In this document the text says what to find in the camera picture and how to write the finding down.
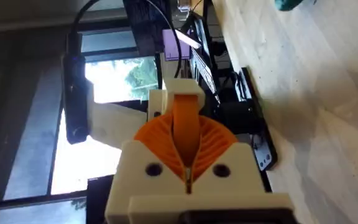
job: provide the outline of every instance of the black cable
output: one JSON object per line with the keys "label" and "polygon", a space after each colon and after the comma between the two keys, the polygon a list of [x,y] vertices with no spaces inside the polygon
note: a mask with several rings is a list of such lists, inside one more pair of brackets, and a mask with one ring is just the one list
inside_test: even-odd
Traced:
{"label": "black cable", "polygon": [[[79,13],[76,15],[73,25],[71,27],[71,33],[76,33],[78,30],[78,24],[80,23],[81,18],[84,16],[85,12],[92,7],[95,3],[97,3],[99,0],[89,0],[79,11]],[[161,16],[165,19],[165,22],[167,22],[169,28],[172,30],[173,32],[173,36],[175,37],[175,42],[177,43],[177,48],[178,48],[178,66],[177,66],[177,70],[175,72],[174,77],[177,78],[179,76],[179,72],[180,72],[180,66],[181,66],[181,48],[180,48],[180,42],[179,42],[179,38],[177,36],[177,33],[175,31],[175,28],[172,24],[172,21],[168,19],[167,15],[165,15],[165,13],[156,5],[154,4],[154,2],[152,2],[151,0],[146,0],[149,4],[151,4],[154,8],[156,8],[156,10],[158,10],[158,12],[161,14]]]}
{"label": "black cable", "polygon": [[167,15],[165,15],[165,13],[156,4],[154,4],[154,2],[152,2],[151,0],[146,0],[146,1],[149,2],[154,8],[156,8],[156,10],[158,10],[158,12],[165,19],[165,22],[167,22],[167,24],[169,25],[169,28],[173,32],[173,36],[175,37],[175,41],[177,43],[177,48],[178,48],[178,54],[179,54],[177,70],[175,72],[175,76],[173,76],[173,77],[178,78],[179,72],[180,72],[180,65],[181,65],[181,48],[180,48],[180,42],[179,42],[178,35],[175,31],[175,28],[173,27],[172,21],[168,19]]}
{"label": "black cable", "polygon": [[78,12],[76,15],[73,25],[71,27],[71,32],[75,33],[78,29],[78,24],[80,23],[81,18],[84,16],[85,12],[92,7],[95,3],[97,3],[99,0],[89,0]]}
{"label": "black cable", "polygon": [[204,0],[199,0],[198,3],[193,7],[192,10],[190,10],[190,12],[194,12],[194,10],[197,8],[197,6]]}

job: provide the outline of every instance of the green object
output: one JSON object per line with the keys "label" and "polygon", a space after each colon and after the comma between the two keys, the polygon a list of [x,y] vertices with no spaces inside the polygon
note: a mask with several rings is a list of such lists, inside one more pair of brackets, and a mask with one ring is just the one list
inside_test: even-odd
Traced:
{"label": "green object", "polygon": [[275,0],[276,7],[280,11],[289,11],[295,8],[303,0]]}

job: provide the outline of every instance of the black bracket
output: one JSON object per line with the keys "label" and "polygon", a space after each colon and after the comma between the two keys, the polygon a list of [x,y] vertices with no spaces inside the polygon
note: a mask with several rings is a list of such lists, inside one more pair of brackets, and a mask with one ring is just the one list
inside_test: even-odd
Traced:
{"label": "black bracket", "polygon": [[272,137],[269,133],[266,120],[263,116],[262,109],[252,85],[252,80],[248,69],[242,68],[237,74],[235,89],[239,101],[246,101],[250,105],[250,110],[254,119],[258,123],[258,128],[249,133],[251,136],[251,146],[254,150],[255,157],[261,171],[271,169],[277,162],[277,152],[273,145]]}

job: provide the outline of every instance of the wooden table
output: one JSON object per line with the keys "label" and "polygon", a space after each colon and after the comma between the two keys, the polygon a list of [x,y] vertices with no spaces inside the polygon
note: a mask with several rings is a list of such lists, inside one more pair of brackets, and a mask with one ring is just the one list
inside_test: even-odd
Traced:
{"label": "wooden table", "polygon": [[249,66],[280,161],[268,177],[300,223],[358,224],[358,1],[213,0],[236,70]]}

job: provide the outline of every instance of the screw hole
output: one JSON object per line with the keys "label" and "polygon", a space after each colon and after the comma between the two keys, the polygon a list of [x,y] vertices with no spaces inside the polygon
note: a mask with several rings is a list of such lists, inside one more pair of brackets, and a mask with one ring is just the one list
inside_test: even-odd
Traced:
{"label": "screw hole", "polygon": [[151,177],[156,177],[162,173],[162,166],[158,163],[151,163],[146,167],[146,174]]}
{"label": "screw hole", "polygon": [[224,164],[216,164],[213,168],[213,172],[218,177],[228,177],[228,176],[230,176],[230,173],[231,173],[228,166],[226,166]]}

